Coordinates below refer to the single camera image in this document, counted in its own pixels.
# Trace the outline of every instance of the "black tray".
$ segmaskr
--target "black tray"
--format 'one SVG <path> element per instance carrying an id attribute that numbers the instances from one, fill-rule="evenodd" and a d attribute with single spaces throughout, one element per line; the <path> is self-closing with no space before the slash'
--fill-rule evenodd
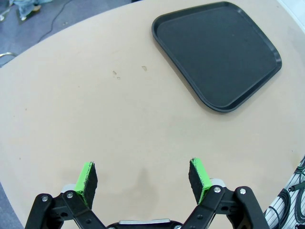
<path id="1" fill-rule="evenodd" d="M 219 112 L 236 109 L 282 67 L 266 35 L 229 2 L 162 15 L 152 34 L 199 98 Z"/>

